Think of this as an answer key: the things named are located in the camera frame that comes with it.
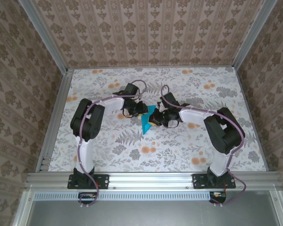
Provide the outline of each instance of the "floral table surface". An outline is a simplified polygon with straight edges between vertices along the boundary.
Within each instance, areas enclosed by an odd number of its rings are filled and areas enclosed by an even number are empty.
[[[49,171],[72,171],[76,164],[77,145],[70,121],[80,100],[102,99],[136,79],[143,79],[148,85],[142,95],[147,105],[159,101],[161,87],[167,84],[180,104],[210,110],[228,107],[246,134],[244,148],[234,155],[230,168],[266,170],[233,68],[195,67],[74,70]],[[142,83],[136,85],[143,89]],[[116,111],[102,121],[95,139],[93,163],[96,171],[109,172],[206,171],[214,151],[206,129],[199,125],[180,123],[175,129],[151,127],[143,135],[140,117],[128,119]]]

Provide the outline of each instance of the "wire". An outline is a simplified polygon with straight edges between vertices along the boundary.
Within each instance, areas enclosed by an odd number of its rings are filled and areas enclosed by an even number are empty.
[[[246,184],[245,184],[242,180],[238,179],[233,173],[231,173],[231,172],[230,172],[230,169],[229,169],[229,165],[230,165],[231,160],[232,160],[232,158],[233,158],[233,154],[234,154],[235,152],[237,152],[241,147],[243,147],[243,144],[244,144],[243,132],[241,131],[241,129],[240,129],[231,119],[229,119],[228,117],[226,117],[226,116],[224,116],[224,115],[222,115],[222,114],[220,114],[220,113],[218,113],[218,112],[211,111],[211,110],[199,109],[199,108],[196,108],[196,107],[178,106],[178,105],[174,105],[174,104],[170,103],[169,101],[167,101],[167,99],[166,99],[166,98],[164,97],[164,95],[163,95],[163,90],[164,90],[165,88],[167,88],[167,93],[170,92],[169,86],[168,86],[168,85],[163,85],[162,88],[161,88],[160,93],[161,93],[161,97],[163,98],[163,100],[164,100],[167,104],[169,104],[169,105],[171,105],[171,106],[173,106],[173,107],[177,107],[177,108],[195,110],[195,111],[199,111],[199,112],[206,112],[206,113],[211,113],[211,114],[218,115],[219,117],[221,117],[221,118],[227,120],[229,123],[231,123],[231,124],[236,128],[236,130],[238,131],[239,135],[241,136],[241,143],[240,143],[240,145],[239,145],[238,147],[236,147],[236,148],[231,152],[230,157],[229,157],[229,160],[228,160],[227,165],[226,165],[226,169],[227,169],[227,172],[228,172],[233,178],[235,178],[236,180],[240,181],[240,182],[244,185],[244,188],[243,188],[243,190],[242,190],[235,198],[231,199],[230,201],[224,202],[224,203],[222,203],[222,204],[221,204],[220,202],[218,202],[217,200],[211,199],[211,200],[215,201],[217,204],[219,204],[220,206],[222,206],[222,205],[227,205],[227,204],[232,203],[233,201],[235,201],[236,199],[238,199],[238,198],[243,194],[243,192],[244,192],[245,189],[246,189]]]
[[[123,109],[123,116],[130,119],[130,118],[133,118],[133,115],[131,117],[128,117],[128,116],[125,116],[125,110]]]
[[[179,121],[177,121],[177,125],[174,126],[174,127],[168,127],[168,126],[165,126],[165,125],[164,125],[164,127],[165,127],[165,128],[168,128],[168,129],[174,129],[174,128],[176,128],[178,125],[179,125]]]
[[[137,81],[141,81],[141,82],[143,82],[144,85],[145,85],[145,88],[144,88],[144,90],[143,90],[141,93],[139,93],[139,94],[137,94],[137,95],[121,95],[121,96],[115,95],[115,96],[116,96],[116,97],[136,97],[136,96],[140,96],[141,94],[143,94],[144,92],[146,92],[146,90],[147,90],[147,84],[146,84],[146,82],[143,81],[143,80],[139,80],[139,79],[138,79],[138,80],[134,80],[134,81],[131,82],[131,83],[134,83],[134,82],[137,82]],[[80,141],[79,141],[79,145],[78,145],[78,148],[77,148],[77,158],[78,158],[79,165],[80,165],[82,171],[84,172],[84,174],[86,174],[86,175],[91,179],[91,181],[93,182],[93,184],[95,185],[95,188],[96,188],[96,196],[95,196],[94,200],[93,200],[91,203],[89,203],[88,205],[93,205],[93,204],[95,203],[95,201],[98,199],[100,190],[99,190],[99,187],[98,187],[97,183],[96,183],[95,180],[93,179],[93,177],[92,177],[91,175],[89,175],[89,173],[84,169],[84,167],[83,167],[83,165],[82,165],[81,155],[80,155],[80,148],[81,148],[81,145],[82,145],[82,142],[83,142],[83,136],[82,136],[83,125],[84,125],[84,122],[85,122],[85,120],[86,120],[86,117],[87,117],[87,115],[88,115],[90,109],[91,109],[95,104],[98,104],[98,103],[100,103],[100,102],[102,102],[102,101],[110,100],[110,99],[113,99],[113,98],[114,98],[114,95],[112,95],[112,96],[110,96],[110,97],[103,98],[103,99],[101,99],[101,100],[94,101],[94,102],[87,108],[87,110],[86,110],[86,112],[85,112],[85,114],[84,114],[84,116],[83,116],[81,125],[80,125],[80,130],[79,130]],[[79,200],[79,203],[80,203],[81,205],[84,205],[84,204],[82,203],[81,198],[80,198],[80,200]]]
[[[139,94],[140,94],[140,92],[141,92],[141,91],[140,91],[140,88],[138,88],[138,97],[137,97],[137,98],[135,98],[135,99],[132,99],[132,100],[137,100],[138,98],[140,98],[140,95],[139,95]]]

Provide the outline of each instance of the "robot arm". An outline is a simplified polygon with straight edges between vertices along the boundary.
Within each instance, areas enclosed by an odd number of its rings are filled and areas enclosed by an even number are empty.
[[[89,111],[90,117],[86,118],[83,124],[82,138],[83,141],[80,147],[80,156],[82,161],[82,166],[84,169],[89,172],[94,172],[93,165],[93,147],[94,147],[94,138],[98,135],[104,115],[110,114],[115,110],[128,110],[129,114],[132,117],[136,117],[140,114],[148,112],[148,107],[142,102],[135,102],[135,100],[124,97],[128,95],[136,95],[138,87],[128,83],[125,90],[113,93],[113,98],[101,101],[95,104]],[[82,99],[72,120],[70,127],[73,130],[77,144],[79,145],[80,137],[79,131],[82,123],[84,114],[86,113],[87,108],[92,104],[91,100]],[[79,164],[76,163],[75,171],[83,174],[83,170]]]
[[[179,106],[172,93],[167,93],[164,98],[168,102]],[[159,108],[155,109],[154,113],[149,117],[149,123],[152,125],[168,127],[168,122],[174,120],[178,123],[195,123],[207,129],[212,145],[216,149],[213,162],[208,168],[208,180],[210,180],[210,184],[215,184],[218,178],[227,173],[227,164],[231,152],[241,143],[239,132],[231,123],[215,114],[188,109],[188,104],[181,105],[185,108],[176,108],[169,105],[163,98],[160,99],[161,102],[158,102]],[[217,112],[231,119],[245,136],[241,126],[229,109],[223,107]]]

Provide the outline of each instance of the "black mounting bracket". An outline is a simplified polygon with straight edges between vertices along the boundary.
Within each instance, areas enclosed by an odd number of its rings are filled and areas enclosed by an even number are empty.
[[[209,168],[207,173],[192,174],[192,182],[194,189],[236,188],[235,179],[228,172],[217,177]]]
[[[94,174],[94,168],[89,173],[97,183],[99,189],[108,189],[109,174]],[[74,173],[69,176],[68,189],[95,189],[93,181],[84,173],[74,168]]]

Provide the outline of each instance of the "blue cloth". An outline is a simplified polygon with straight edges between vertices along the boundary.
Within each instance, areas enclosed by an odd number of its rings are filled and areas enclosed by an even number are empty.
[[[141,125],[142,125],[142,134],[144,135],[149,129],[150,127],[152,126],[151,124],[149,124],[149,117],[150,115],[154,112],[156,108],[156,105],[150,105],[148,106],[148,113],[146,114],[143,114],[141,116]]]

